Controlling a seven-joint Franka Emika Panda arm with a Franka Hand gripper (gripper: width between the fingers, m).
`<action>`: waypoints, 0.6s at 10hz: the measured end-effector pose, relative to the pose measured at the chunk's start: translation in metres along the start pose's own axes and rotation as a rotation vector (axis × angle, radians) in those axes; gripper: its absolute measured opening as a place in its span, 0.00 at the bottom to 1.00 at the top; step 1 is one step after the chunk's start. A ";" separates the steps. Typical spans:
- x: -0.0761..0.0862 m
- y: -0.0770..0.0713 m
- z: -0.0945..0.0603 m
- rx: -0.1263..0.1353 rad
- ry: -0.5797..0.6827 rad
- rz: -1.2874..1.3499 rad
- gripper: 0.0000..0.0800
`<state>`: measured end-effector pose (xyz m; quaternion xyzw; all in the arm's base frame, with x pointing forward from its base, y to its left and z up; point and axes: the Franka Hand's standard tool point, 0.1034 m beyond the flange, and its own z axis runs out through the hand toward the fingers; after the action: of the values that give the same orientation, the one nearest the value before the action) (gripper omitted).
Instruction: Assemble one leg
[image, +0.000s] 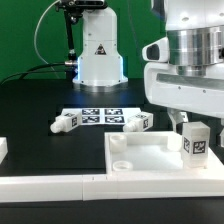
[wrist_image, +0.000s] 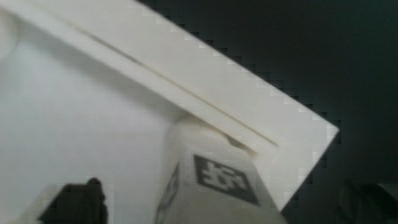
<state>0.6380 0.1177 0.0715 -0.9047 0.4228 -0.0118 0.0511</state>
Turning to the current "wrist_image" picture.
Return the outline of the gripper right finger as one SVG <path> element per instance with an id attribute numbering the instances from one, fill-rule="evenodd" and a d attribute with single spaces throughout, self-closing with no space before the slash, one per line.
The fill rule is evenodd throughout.
<path id="1" fill-rule="evenodd" d="M 339 224 L 398 224 L 398 182 L 343 183 Z"/>

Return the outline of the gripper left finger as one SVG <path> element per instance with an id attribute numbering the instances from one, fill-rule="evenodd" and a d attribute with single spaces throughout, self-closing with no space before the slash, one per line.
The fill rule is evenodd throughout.
<path id="1" fill-rule="evenodd" d="M 65 184 L 39 215 L 42 224 L 108 224 L 103 185 L 97 178 Z"/>

